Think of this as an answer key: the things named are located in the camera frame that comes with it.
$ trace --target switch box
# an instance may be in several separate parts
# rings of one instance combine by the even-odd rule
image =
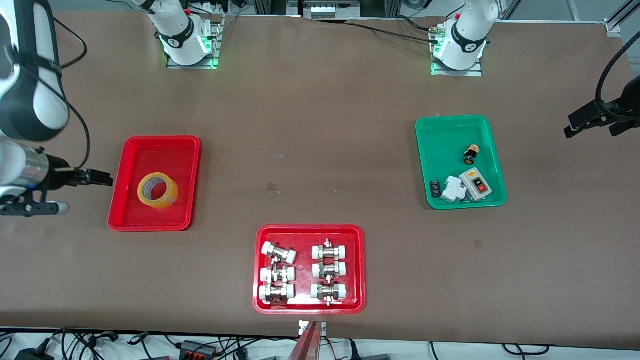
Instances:
[[[493,192],[491,186],[486,183],[484,176],[477,168],[465,171],[459,176],[462,183],[467,187],[467,195],[471,201],[485,200]]]

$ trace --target white plastic nut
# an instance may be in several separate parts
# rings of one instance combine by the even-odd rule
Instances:
[[[338,284],[338,299],[344,299],[347,297],[347,286],[345,284]]]
[[[287,264],[293,264],[293,262],[296,260],[296,255],[298,255],[297,252],[295,252],[293,250],[289,250],[289,255],[287,255],[287,258],[285,259],[285,262]]]
[[[340,276],[347,275],[347,264],[344,261],[338,262],[338,269],[340,271]]]
[[[346,249],[344,247],[344,245],[340,245],[338,246],[338,257],[340,260],[344,260],[344,258],[347,256],[346,253]]]
[[[269,279],[269,269],[261,268],[260,269],[260,281],[267,281]]]
[[[318,298],[318,284],[311,284],[311,297]]]
[[[265,241],[262,246],[262,255],[266,255],[269,252],[269,247],[271,246],[271,242]]]
[[[266,285],[261,285],[260,286],[260,290],[258,290],[258,293],[260,294],[260,299],[261,300],[267,300],[267,286]]]
[[[287,285],[287,299],[293,299],[296,297],[296,288],[294,288],[293,284]]]
[[[296,279],[296,268],[294,267],[287,268],[287,280],[293,281],[295,279]]]
[[[311,264],[311,272],[314,277],[320,277],[320,264]]]
[[[317,246],[312,246],[311,247],[311,258],[313,260],[318,260],[319,258],[319,251],[318,251],[318,247]]]

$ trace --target floor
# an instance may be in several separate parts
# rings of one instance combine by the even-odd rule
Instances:
[[[39,344],[50,334],[15,334],[12,335],[13,342],[9,351],[3,359],[15,359],[18,351],[25,348],[37,348]],[[112,343],[110,341],[100,341],[97,347],[98,353],[105,360],[137,360],[148,359],[141,345],[128,345],[127,341],[132,335],[121,335],[118,341]],[[200,344],[217,341],[218,338],[196,338],[185,336],[170,336],[170,339],[176,342],[191,340]],[[347,357],[351,359],[351,346],[345,339],[331,339],[336,341],[333,344],[335,349],[335,358],[330,352],[328,346],[321,346],[319,360],[342,359]],[[65,346],[68,347],[72,342],[71,336],[68,336]],[[375,356],[380,354],[388,354],[392,360],[435,360],[428,342],[416,341],[378,341],[378,340],[355,340],[358,353],[361,357]],[[152,357],[169,356],[171,360],[179,358],[179,351],[162,336],[149,336],[145,340],[149,354]],[[0,345],[0,353],[4,350],[6,342]],[[279,360],[289,357],[295,343],[293,341],[267,341],[262,340],[256,344],[250,345],[248,349],[248,360],[261,360],[269,357],[277,356]],[[55,341],[50,342],[47,348],[47,354],[53,356],[56,360],[62,360],[61,345]],[[519,360],[520,356],[512,356],[507,354],[500,345],[496,344],[470,344],[470,343],[434,343],[436,354],[441,360]],[[524,352],[539,352],[543,347],[522,347]],[[542,356],[527,356],[531,360],[638,360],[640,352],[629,350],[602,350],[602,349],[584,349],[584,348],[561,348],[552,347],[549,352]],[[90,360],[87,352],[83,359]],[[232,360],[231,357],[219,360]]]
[[[122,3],[111,3],[106,0],[49,0],[54,10],[111,10],[131,11]],[[581,20],[602,20],[617,9],[624,0],[575,0]],[[404,7],[402,14],[416,17],[430,15],[446,15],[463,4],[463,0],[434,0],[431,6],[418,14],[410,8]],[[565,0],[525,0],[515,13],[514,19],[527,20],[570,20],[570,14]],[[622,37],[626,41],[640,30],[640,13],[635,14],[624,23]],[[8,42],[8,29],[6,24],[0,22],[0,44]],[[640,45],[631,48],[629,59],[637,75],[640,75]],[[8,64],[0,60],[0,78],[5,78],[9,71]],[[13,346],[9,349],[6,359],[13,359],[22,348],[37,347],[45,336],[42,334],[20,334],[14,336]],[[262,341],[250,347],[250,359],[258,360],[269,356],[288,357],[293,347],[291,341],[268,342]],[[50,348],[57,347],[52,342]],[[177,358],[177,351],[164,339],[149,339],[148,347],[153,356],[172,355]],[[347,341],[335,344],[337,358],[351,355],[351,349]],[[358,341],[358,347],[362,356],[376,354],[390,354],[394,359],[423,360],[434,359],[429,351],[428,343],[408,341]],[[440,359],[518,359],[505,353],[499,345],[470,344],[470,343],[436,343],[436,351]],[[61,359],[59,349],[57,359]],[[104,355],[107,359],[145,359],[146,356],[141,347],[126,345],[124,341],[105,346]],[[331,359],[328,347],[323,347],[321,359]],[[594,350],[577,348],[553,348],[548,354],[536,357],[545,359],[640,359],[640,352],[620,350]]]

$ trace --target electrical component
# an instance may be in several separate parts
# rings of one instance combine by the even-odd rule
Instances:
[[[47,354],[37,354],[34,348],[26,348],[20,350],[15,360],[55,360],[55,358]]]
[[[296,289],[293,284],[283,284],[282,286],[267,284],[260,286],[259,295],[261,300],[267,302],[283,302],[296,297]]]
[[[345,284],[323,285],[321,282],[311,284],[311,297],[324,300],[329,306],[333,301],[347,297],[347,287]]]
[[[210,360],[215,355],[216,347],[187,340],[182,342],[179,359]]]
[[[440,191],[440,182],[432,181],[429,183],[429,189],[431,190],[431,197],[437,198],[442,196],[442,192]]]
[[[292,266],[284,265],[282,268],[278,268],[275,263],[268,268],[260,269],[260,281],[263,282],[287,282],[296,279],[296,269]]]
[[[343,261],[327,265],[320,261],[318,264],[312,264],[311,269],[314,277],[326,279],[328,282],[333,278],[347,275],[347,264]]]
[[[469,145],[467,151],[465,151],[465,154],[463,155],[465,157],[465,164],[473,165],[476,162],[476,156],[478,156],[479,152],[480,146],[474,143]]]
[[[446,202],[462,201],[467,197],[467,188],[462,185],[462,180],[449,176],[445,182],[445,189],[440,197]]]
[[[343,260],[346,257],[346,248],[344,245],[338,247],[329,242],[329,238],[326,239],[324,244],[311,247],[311,258],[313,260],[323,261],[324,258],[333,258],[335,261]]]
[[[471,198],[471,201],[484,200],[493,192],[477,168],[463,172],[460,175],[460,180],[467,187],[467,194]]]
[[[293,264],[296,260],[297,254],[297,252],[288,247],[283,249],[278,247],[278,244],[271,243],[270,241],[265,241],[262,246],[262,255],[267,255],[267,257],[271,258],[276,263],[284,261],[287,264]]]

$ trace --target power adapter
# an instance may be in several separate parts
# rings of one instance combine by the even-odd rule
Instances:
[[[15,360],[55,360],[53,356],[47,354],[36,354],[36,349],[26,348],[20,350]]]

